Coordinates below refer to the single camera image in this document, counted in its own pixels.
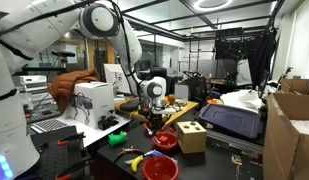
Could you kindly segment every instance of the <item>white cloth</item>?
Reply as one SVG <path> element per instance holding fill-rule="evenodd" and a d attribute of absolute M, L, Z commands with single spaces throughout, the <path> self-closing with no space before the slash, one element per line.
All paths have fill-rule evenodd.
<path fill-rule="evenodd" d="M 299 133 L 309 135 L 309 120 L 291 120 L 291 123 Z"/>
<path fill-rule="evenodd" d="M 246 109 L 258 113 L 258 109 L 262 106 L 262 100 L 258 98 L 257 91 L 240 90 L 223 94 L 221 96 L 224 105 Z"/>

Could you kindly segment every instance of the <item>ceiling light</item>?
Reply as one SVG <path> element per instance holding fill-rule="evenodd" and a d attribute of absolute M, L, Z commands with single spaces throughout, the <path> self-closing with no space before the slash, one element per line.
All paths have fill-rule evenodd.
<path fill-rule="evenodd" d="M 196 10 L 199 10 L 199 11 L 215 11 L 215 10 L 218 10 L 218 9 L 222 9 L 226 6 L 228 6 L 229 4 L 231 4 L 233 2 L 233 0 L 227 0 L 225 3 L 222 3 L 222 4 L 219 4 L 217 6 L 213 6 L 213 7 L 201 7 L 201 3 L 204 2 L 206 0 L 198 0 L 194 3 L 193 7 L 196 9 Z"/>

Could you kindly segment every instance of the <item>wooden block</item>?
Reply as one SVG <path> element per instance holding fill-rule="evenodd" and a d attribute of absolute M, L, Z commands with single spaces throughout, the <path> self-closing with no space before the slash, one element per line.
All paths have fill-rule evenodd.
<path fill-rule="evenodd" d="M 206 130 L 198 122 L 178 122 L 177 139 L 184 154 L 205 151 Z"/>

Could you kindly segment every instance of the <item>workbench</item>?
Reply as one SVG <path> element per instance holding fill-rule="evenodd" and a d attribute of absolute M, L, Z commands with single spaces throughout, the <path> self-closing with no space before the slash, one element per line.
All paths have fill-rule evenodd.
<path fill-rule="evenodd" d="M 115 103 L 114 104 L 114 107 L 115 107 L 115 110 L 118 112 L 118 113 L 123 113 L 125 115 L 129 115 L 131 116 L 131 118 L 133 119 L 138 119 L 140 121 L 147 121 L 147 119 L 140 115 L 137 111 L 135 112 L 127 112 L 127 111 L 122 111 L 120 109 L 120 105 L 124 103 L 124 102 L 121 102 L 121 103 Z M 178 121 L 181 117 L 183 117 L 186 113 L 189 113 L 190 111 L 192 111 L 194 108 L 196 108 L 198 106 L 198 103 L 196 102 L 192 102 L 192 101 L 187 101 L 187 104 L 186 106 L 183 107 L 183 109 L 181 111 L 178 111 L 176 112 L 176 114 L 173 114 L 171 116 L 171 118 L 165 123 L 165 126 L 169 126 L 173 123 L 175 123 L 176 121 Z"/>
<path fill-rule="evenodd" d="M 154 148 L 151 137 L 143 126 L 138 126 L 130 131 L 127 134 L 126 143 L 114 147 L 106 145 L 98 150 L 102 180 L 143 179 L 142 166 L 148 157 L 145 157 L 143 162 L 139 164 L 136 173 L 131 171 L 130 165 L 123 162 L 123 160 L 137 157 L 136 154 L 126 154 L 114 163 L 114 159 L 122 151 L 122 148 L 130 148 L 131 146 L 144 152 Z M 261 159 L 256 160 L 242 155 L 241 151 L 229 148 L 227 143 L 210 137 L 207 137 L 205 152 L 183 154 L 177 147 L 166 154 L 178 161 L 178 180 L 263 179 Z"/>

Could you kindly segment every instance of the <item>robotic arm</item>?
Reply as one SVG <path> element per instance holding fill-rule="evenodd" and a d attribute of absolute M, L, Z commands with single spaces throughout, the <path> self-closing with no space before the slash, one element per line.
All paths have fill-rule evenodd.
<path fill-rule="evenodd" d="M 69 30 L 79 31 L 90 39 L 106 37 L 113 42 L 131 92 L 151 99 L 154 110 L 149 121 L 156 122 L 153 129 L 159 129 L 162 125 L 161 114 L 175 113 L 164 109 L 164 78 L 154 77 L 151 81 L 137 78 L 134 64 L 140 59 L 142 50 L 129 23 L 117 9 L 113 13 L 101 4 L 69 10 L 83 3 L 36 0 L 0 21 L 0 179 L 19 176 L 39 159 L 27 133 L 21 99 L 16 95 L 10 75 Z"/>

